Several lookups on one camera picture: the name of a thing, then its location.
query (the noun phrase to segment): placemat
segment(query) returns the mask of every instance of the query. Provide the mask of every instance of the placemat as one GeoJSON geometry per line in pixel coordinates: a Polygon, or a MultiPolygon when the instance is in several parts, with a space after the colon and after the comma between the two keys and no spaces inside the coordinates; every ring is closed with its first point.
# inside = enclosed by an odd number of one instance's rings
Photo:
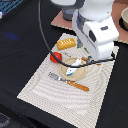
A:
{"type": "MultiPolygon", "coordinates": [[[[77,37],[63,34],[59,40],[77,37]]],[[[58,51],[55,45],[52,51],[58,51]]],[[[60,51],[63,59],[64,53],[74,57],[88,56],[83,48],[76,47],[60,51]]],[[[89,87],[90,91],[85,92],[60,81],[48,77],[49,72],[60,75],[59,64],[52,63],[50,54],[45,58],[26,86],[19,93],[17,98],[26,101],[43,111],[46,111],[78,128],[94,128],[101,109],[105,91],[112,72],[114,61],[99,65],[90,65],[85,78],[77,83],[89,87]]]]}
{"type": "MultiPolygon", "coordinates": [[[[120,3],[113,3],[112,6],[112,18],[114,21],[114,24],[119,32],[119,37],[115,41],[122,42],[122,43],[128,43],[128,32],[124,30],[120,25],[119,25],[119,20],[121,18],[121,12],[127,8],[127,4],[120,4],[120,3]]],[[[72,29],[72,22],[67,21],[63,18],[63,12],[62,10],[58,13],[58,15],[53,19],[51,22],[51,25],[73,30],[72,29]]]]}

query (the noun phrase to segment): red object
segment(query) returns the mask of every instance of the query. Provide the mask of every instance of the red object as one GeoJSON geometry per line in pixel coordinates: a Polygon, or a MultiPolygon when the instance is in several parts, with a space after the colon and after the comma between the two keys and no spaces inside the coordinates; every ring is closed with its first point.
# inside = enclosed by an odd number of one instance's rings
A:
{"type": "MultiPolygon", "coordinates": [[[[61,60],[62,59],[62,54],[61,53],[58,53],[58,52],[53,52],[53,54],[59,59],[61,60]]],[[[52,55],[50,55],[50,60],[54,63],[59,63],[58,61],[56,61],[54,59],[54,57],[52,55]]]]}

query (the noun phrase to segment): dark background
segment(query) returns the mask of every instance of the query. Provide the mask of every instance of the dark background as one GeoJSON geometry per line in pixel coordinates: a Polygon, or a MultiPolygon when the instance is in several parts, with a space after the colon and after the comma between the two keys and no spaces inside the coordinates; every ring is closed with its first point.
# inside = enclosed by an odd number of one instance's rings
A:
{"type": "MultiPolygon", "coordinates": [[[[62,33],[75,35],[73,31],[51,26],[59,11],[49,0],[42,0],[42,26],[50,48],[62,33]]],[[[115,45],[119,46],[119,52],[96,128],[128,128],[128,45],[118,42],[115,45]]],[[[24,0],[0,20],[0,111],[11,115],[11,110],[50,128],[75,128],[17,99],[48,53],[38,25],[38,0],[24,0]]]]}

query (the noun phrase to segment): black cable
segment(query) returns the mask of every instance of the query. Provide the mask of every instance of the black cable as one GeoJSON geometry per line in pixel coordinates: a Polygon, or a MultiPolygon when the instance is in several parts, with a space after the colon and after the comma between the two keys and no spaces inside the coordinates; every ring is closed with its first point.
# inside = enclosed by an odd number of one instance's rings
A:
{"type": "Polygon", "coordinates": [[[93,62],[90,62],[90,63],[87,63],[87,64],[83,64],[83,65],[79,65],[79,66],[72,66],[72,65],[67,65],[65,63],[63,63],[62,61],[60,61],[54,54],[53,52],[51,51],[46,39],[45,39],[45,36],[44,36],[44,32],[42,30],[42,24],[41,24],[41,1],[42,0],[39,0],[39,6],[38,6],[38,22],[39,22],[39,28],[40,28],[40,32],[41,32],[41,35],[44,39],[44,43],[47,47],[47,49],[49,50],[50,54],[54,57],[54,59],[56,61],[58,61],[60,64],[66,66],[66,67],[71,67],[71,68],[81,68],[81,67],[85,67],[85,66],[88,66],[88,65],[91,65],[91,64],[96,64],[96,63],[101,63],[101,62],[107,62],[107,61],[113,61],[115,60],[115,54],[112,52],[112,59],[106,59],[106,60],[99,60],[99,61],[93,61],[93,62]]]}

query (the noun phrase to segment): plate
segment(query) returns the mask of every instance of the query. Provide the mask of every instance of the plate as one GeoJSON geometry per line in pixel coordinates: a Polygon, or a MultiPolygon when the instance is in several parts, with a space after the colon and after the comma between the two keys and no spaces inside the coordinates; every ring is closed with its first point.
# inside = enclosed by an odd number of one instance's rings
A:
{"type": "MultiPolygon", "coordinates": [[[[72,65],[77,59],[78,58],[70,57],[70,58],[64,60],[63,62],[68,65],[72,65]]],[[[86,62],[82,60],[80,65],[83,65],[83,64],[86,64],[86,62]]],[[[77,80],[80,80],[83,77],[85,77],[85,75],[87,73],[87,66],[78,68],[74,74],[69,75],[69,76],[66,75],[67,70],[68,70],[68,67],[60,64],[59,71],[60,71],[61,76],[66,80],[77,81],[77,80]]]]}

